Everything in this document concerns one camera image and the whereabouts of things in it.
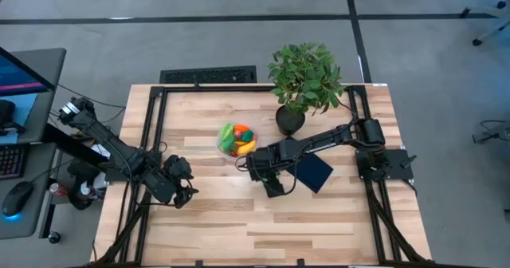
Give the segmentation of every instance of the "black plant pot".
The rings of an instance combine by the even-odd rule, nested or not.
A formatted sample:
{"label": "black plant pot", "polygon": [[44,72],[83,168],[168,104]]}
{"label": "black plant pot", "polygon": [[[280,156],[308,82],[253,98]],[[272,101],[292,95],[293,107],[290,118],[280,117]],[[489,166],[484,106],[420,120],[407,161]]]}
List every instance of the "black plant pot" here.
{"label": "black plant pot", "polygon": [[291,112],[283,105],[277,110],[277,124],[283,135],[291,136],[303,126],[304,113]]}

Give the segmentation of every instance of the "clear bowl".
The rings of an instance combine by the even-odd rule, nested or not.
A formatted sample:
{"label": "clear bowl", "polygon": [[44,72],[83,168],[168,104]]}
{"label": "clear bowl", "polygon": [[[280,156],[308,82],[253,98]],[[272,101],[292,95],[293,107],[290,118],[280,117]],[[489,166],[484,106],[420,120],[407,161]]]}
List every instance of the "clear bowl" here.
{"label": "clear bowl", "polygon": [[[257,130],[255,130],[253,128],[253,126],[247,125],[247,124],[243,124],[243,123],[233,123],[233,122],[228,122],[228,123],[225,123],[225,124],[242,124],[244,126],[247,126],[249,128],[249,130],[253,132],[253,139],[255,140],[255,146],[253,147],[252,152],[257,149],[257,147],[258,147],[258,140],[259,140],[258,139],[258,132],[257,132]],[[233,157],[230,154],[226,154],[225,152],[222,152],[222,150],[220,149],[220,144],[222,144],[222,130],[221,129],[218,131],[218,135],[216,137],[216,150],[218,151],[218,154],[221,157],[224,157],[227,160],[232,160],[232,161],[236,161],[239,157],[246,155],[246,153],[241,153],[241,154],[238,154],[236,157]]]}

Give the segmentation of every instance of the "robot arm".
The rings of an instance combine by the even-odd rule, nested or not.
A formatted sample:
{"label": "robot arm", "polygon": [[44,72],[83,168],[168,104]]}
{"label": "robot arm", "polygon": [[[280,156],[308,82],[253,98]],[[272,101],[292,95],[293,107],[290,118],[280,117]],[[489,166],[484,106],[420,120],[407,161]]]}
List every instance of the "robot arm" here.
{"label": "robot arm", "polygon": [[[361,139],[352,138],[352,127],[359,132]],[[255,152],[248,153],[244,168],[248,170],[253,181],[264,183],[268,197],[277,197],[286,194],[277,178],[279,171],[292,166],[307,153],[337,145],[351,145],[369,152],[371,173],[384,176],[389,168],[384,155],[385,143],[378,120],[357,120],[303,140],[281,140],[267,147],[258,148]]]}
{"label": "robot arm", "polygon": [[126,145],[96,119],[94,105],[90,100],[73,97],[59,111],[62,124],[80,129],[90,135],[110,153],[110,163],[119,168],[133,184],[144,184],[161,203],[169,203],[174,197],[177,208],[186,204],[198,191],[181,185],[181,179],[193,179],[186,159],[170,156],[161,168],[161,153],[147,152]]}

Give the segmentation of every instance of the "monitor screen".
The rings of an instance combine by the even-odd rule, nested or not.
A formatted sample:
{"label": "monitor screen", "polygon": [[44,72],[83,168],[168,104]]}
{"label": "monitor screen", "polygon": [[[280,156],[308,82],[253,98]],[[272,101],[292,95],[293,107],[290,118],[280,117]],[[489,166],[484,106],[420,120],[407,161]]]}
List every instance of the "monitor screen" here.
{"label": "monitor screen", "polygon": [[0,96],[44,92],[47,88],[24,69],[0,55]]}

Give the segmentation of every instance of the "wooden tabletop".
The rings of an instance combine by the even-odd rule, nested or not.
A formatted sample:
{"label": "wooden tabletop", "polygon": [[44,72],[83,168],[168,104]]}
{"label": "wooden tabletop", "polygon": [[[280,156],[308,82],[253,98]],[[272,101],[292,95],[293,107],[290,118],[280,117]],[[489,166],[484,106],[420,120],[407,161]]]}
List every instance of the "wooden tabletop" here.
{"label": "wooden tabletop", "polygon": [[[129,145],[139,146],[150,87],[131,87],[120,133]],[[400,147],[388,87],[367,85],[367,97],[372,117],[381,122],[386,146]],[[347,94],[341,101],[349,103]],[[158,107],[157,100],[150,138]],[[282,139],[275,122],[279,107],[271,93],[169,93],[162,134],[168,149],[163,159],[170,154],[186,157],[200,192],[180,210],[151,207],[143,265],[194,265],[195,260],[205,265],[295,265],[298,258],[307,265],[377,263],[354,148],[338,146],[317,153],[334,168],[318,194],[298,182],[292,194],[275,199],[266,196],[262,183],[252,182],[247,172],[236,170],[217,153],[216,135],[226,122],[255,128],[261,146]],[[306,117],[297,139],[346,124],[351,114],[338,107],[323,115],[308,112]],[[286,172],[280,181],[285,190],[292,186]],[[395,224],[419,254],[430,258],[414,192],[398,180],[387,181],[387,186]],[[124,183],[108,188],[96,235],[99,257],[115,239],[123,190]],[[391,258],[386,228],[381,227],[386,257]],[[133,259],[137,234],[131,237],[128,259]]]}

